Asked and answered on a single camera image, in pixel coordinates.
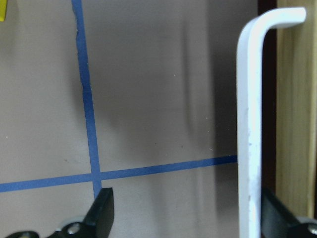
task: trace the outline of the screw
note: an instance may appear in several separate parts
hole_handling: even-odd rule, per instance
[[[19,238],[30,238],[29,233],[23,233],[19,236]]]
[[[311,234],[317,235],[317,225],[316,224],[309,224],[308,230]]]
[[[80,230],[80,223],[74,223],[67,229],[67,233],[71,235],[71,234],[75,234],[79,232],[79,230]]]

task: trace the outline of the wooden plank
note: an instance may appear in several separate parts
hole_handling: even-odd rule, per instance
[[[306,22],[277,32],[276,194],[296,216],[314,216],[317,127],[317,1]]]

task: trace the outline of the blue painter's tape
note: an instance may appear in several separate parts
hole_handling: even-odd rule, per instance
[[[225,156],[225,157],[219,157],[219,158],[213,158],[213,159],[181,162],[181,163],[175,163],[175,164],[157,165],[157,166],[149,166],[149,167],[142,167],[142,168],[136,168],[136,169],[102,172],[100,179],[108,180],[108,179],[120,179],[120,178],[128,178],[128,177],[143,176],[143,175],[152,175],[152,174],[166,173],[166,172],[172,172],[172,171],[189,170],[189,169],[195,169],[200,167],[236,163],[236,162],[237,162],[237,156],[233,155],[233,156]],[[40,187],[51,187],[51,186],[66,185],[66,184],[73,184],[73,183],[80,183],[80,182],[90,182],[92,181],[92,178],[93,177],[91,174],[83,174],[83,175],[44,178],[44,179],[36,179],[36,180],[20,181],[20,182],[1,183],[0,192],[10,192],[10,191],[25,190],[25,189],[40,188]]]
[[[80,81],[83,86],[83,102],[86,118],[91,177],[94,189],[94,196],[96,197],[101,189],[101,178],[93,96],[90,86],[90,76],[88,69],[88,54],[86,46],[84,15],[81,0],[72,0],[72,5],[77,23],[76,44],[78,51],[78,64]]]
[[[225,156],[225,157],[219,157],[219,158],[213,158],[213,159],[180,162],[175,164],[156,165],[156,166],[149,166],[149,167],[136,168],[136,169],[101,172],[101,179],[108,180],[108,179],[119,179],[119,178],[135,177],[135,176],[142,176],[142,175],[152,175],[152,174],[159,174],[159,173],[165,173],[165,172],[171,172],[171,171],[188,170],[188,169],[236,163],[236,162],[237,162],[236,155]]]
[[[71,175],[56,178],[44,178],[21,182],[8,182],[0,184],[0,192],[10,192],[17,190],[25,190],[40,187],[51,187],[58,185],[66,185],[80,182],[90,182],[91,174]]]

